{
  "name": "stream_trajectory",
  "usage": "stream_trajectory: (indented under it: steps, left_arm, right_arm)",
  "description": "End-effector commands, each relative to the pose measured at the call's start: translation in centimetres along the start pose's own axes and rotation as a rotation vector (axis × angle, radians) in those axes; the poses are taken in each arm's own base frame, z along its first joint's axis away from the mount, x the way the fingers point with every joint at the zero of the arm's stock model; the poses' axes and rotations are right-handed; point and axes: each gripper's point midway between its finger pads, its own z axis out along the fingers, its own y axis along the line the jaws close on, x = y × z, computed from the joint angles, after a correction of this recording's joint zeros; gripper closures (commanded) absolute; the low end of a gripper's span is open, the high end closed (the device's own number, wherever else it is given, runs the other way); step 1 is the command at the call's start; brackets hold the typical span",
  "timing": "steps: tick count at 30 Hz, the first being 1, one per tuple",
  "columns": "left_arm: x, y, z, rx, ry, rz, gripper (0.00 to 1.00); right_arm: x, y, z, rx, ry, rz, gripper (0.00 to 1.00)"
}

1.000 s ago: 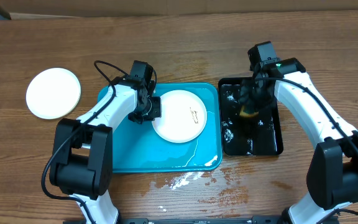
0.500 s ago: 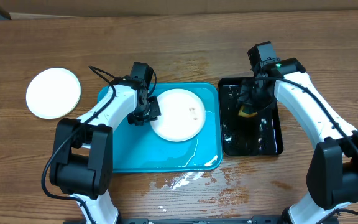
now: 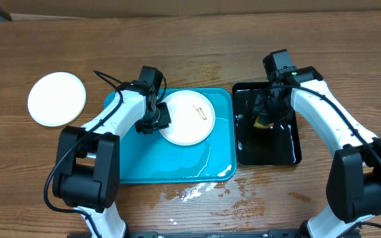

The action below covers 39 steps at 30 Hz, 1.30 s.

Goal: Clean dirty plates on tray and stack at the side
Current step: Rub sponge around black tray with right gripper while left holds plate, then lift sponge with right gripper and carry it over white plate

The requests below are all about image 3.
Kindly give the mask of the green yellow sponge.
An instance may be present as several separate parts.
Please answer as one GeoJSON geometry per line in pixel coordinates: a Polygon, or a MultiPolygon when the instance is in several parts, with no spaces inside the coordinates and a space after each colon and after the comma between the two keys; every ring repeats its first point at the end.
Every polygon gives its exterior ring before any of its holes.
{"type": "Polygon", "coordinates": [[[253,127],[258,129],[266,129],[266,128],[270,128],[271,126],[274,126],[274,123],[271,122],[269,117],[261,116],[261,115],[256,117],[253,124],[253,127]]]}

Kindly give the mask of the white plate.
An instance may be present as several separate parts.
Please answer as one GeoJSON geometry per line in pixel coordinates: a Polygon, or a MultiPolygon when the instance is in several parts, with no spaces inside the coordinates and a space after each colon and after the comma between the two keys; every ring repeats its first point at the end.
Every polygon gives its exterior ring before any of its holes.
{"type": "Polygon", "coordinates": [[[216,113],[202,93],[180,90],[168,95],[163,102],[171,118],[169,127],[160,130],[167,141],[176,145],[195,145],[214,129],[216,113]]]}
{"type": "Polygon", "coordinates": [[[87,93],[82,81],[67,72],[50,73],[31,88],[27,107],[33,120],[58,127],[75,120],[85,107],[87,93]]]}

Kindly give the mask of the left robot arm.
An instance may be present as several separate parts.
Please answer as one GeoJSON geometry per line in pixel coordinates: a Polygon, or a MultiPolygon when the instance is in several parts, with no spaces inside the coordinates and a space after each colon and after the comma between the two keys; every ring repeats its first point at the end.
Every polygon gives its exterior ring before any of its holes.
{"type": "Polygon", "coordinates": [[[61,131],[44,201],[55,212],[80,214],[90,230],[88,237],[130,237],[115,204],[120,142],[130,128],[143,134],[168,128],[171,118],[160,91],[167,82],[162,72],[149,66],[131,82],[94,73],[114,88],[114,98],[90,122],[61,131]]]}

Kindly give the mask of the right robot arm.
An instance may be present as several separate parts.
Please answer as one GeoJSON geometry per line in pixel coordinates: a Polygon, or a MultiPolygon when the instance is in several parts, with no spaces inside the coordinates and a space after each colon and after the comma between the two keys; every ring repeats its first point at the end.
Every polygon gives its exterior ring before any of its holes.
{"type": "Polygon", "coordinates": [[[332,95],[314,67],[294,66],[287,50],[263,59],[269,81],[255,98],[254,127],[270,128],[301,114],[333,157],[326,207],[301,224],[297,237],[358,237],[357,228],[377,227],[381,215],[381,139],[359,124],[332,95]]]}

